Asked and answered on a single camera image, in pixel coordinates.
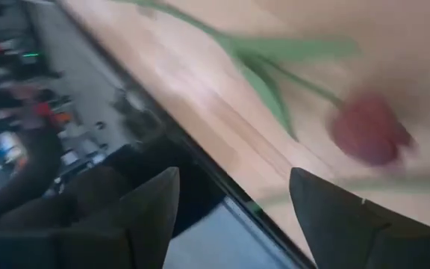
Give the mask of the green stemmed artificial flower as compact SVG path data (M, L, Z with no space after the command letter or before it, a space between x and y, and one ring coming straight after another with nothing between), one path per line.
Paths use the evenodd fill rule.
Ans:
M430 178L426 175L412 175L411 177L397 178L368 178L355 179L347 182L339 182L338 187L348 191L386 191L401 190L412 193L413 191L430 191ZM288 189L278 189L268 193L257 202L247 202L249 210L260 211L263 207L273 207L287 202L290 198Z

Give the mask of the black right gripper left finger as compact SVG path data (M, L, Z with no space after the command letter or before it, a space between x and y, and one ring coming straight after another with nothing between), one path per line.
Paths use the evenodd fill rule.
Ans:
M180 176L169 167L121 198L134 269L162 269L178 213Z

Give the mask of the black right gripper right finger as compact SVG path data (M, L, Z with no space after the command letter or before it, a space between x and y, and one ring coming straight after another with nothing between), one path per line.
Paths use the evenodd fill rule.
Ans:
M299 167L289 188L319 269L430 269L430 226Z

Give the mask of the black aluminium table frame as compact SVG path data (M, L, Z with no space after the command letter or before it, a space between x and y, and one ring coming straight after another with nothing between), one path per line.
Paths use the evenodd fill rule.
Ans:
M314 263L125 74L55 0L19 0L70 99L73 131L86 131L105 163L143 182L180 170L180 200L163 269L316 269Z

